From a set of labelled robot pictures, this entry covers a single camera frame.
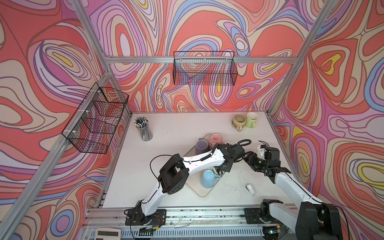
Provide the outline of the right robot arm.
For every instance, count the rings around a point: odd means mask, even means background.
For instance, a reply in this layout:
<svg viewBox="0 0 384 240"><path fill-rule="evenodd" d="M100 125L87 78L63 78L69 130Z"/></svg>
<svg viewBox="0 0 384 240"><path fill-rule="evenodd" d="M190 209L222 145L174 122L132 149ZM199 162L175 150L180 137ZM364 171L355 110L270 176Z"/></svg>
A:
<svg viewBox="0 0 384 240"><path fill-rule="evenodd" d="M278 149L261 145L257 153L246 153L244 161L253 171L263 173L282 189L297 210L286 207L280 200L264 199L257 213L260 221L278 220L292 230L298 240L343 239L338 208L305 189L287 168L281 167L278 154Z"/></svg>

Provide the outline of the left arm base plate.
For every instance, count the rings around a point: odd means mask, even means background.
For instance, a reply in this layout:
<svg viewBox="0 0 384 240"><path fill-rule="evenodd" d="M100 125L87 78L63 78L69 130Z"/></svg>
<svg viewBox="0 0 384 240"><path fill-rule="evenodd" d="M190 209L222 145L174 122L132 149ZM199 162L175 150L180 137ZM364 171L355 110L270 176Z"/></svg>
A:
<svg viewBox="0 0 384 240"><path fill-rule="evenodd" d="M126 226L162 226L166 223L167 210L157 209L157 211L152 214L145 216L142 209L126 209L124 211L126 216L125 225Z"/></svg>

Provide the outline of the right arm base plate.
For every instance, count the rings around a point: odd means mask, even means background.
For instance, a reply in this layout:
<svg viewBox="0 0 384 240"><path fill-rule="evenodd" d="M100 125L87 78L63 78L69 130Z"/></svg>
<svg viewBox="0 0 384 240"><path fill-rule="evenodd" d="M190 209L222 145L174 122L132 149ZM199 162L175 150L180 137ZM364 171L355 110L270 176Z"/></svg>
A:
<svg viewBox="0 0 384 240"><path fill-rule="evenodd" d="M244 214L241 217L246 218L247 224L283 224L281 221L273 218L267 210L264 211L260 208L245 208Z"/></svg>

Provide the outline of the cream round mug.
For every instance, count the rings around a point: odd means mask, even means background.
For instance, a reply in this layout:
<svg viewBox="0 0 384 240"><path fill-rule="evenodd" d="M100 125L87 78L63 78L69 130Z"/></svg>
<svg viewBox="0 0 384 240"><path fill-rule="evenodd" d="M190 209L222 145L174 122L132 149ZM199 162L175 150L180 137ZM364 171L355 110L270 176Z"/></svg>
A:
<svg viewBox="0 0 384 240"><path fill-rule="evenodd" d="M243 115L236 115L232 119L232 126L238 131L241 132L246 125L246 118Z"/></svg>

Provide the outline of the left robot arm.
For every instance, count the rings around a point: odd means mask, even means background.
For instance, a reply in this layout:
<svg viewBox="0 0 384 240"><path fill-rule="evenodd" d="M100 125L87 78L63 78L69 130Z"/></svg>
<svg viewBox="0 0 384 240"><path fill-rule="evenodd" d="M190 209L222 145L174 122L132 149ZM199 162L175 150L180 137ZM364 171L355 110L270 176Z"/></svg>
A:
<svg viewBox="0 0 384 240"><path fill-rule="evenodd" d="M138 202L133 216L138 217L139 221L153 216L163 199L179 192L189 176L214 167L228 173L233 164L245 154L243 146L235 143L233 145L216 144L211 151L192 157L181 157L179 154L170 156L170 159L160 169L155 188L148 197Z"/></svg>

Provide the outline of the light green mug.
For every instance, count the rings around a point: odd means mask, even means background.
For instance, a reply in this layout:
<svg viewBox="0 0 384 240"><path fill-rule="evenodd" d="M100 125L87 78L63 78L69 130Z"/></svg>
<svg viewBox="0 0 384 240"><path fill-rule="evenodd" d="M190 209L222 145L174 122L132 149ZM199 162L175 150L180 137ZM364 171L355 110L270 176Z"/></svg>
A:
<svg viewBox="0 0 384 240"><path fill-rule="evenodd" d="M247 113L246 127L251 129L255 128L256 122L258 121L258 119L259 119L259 115L257 113L254 113L254 112Z"/></svg>

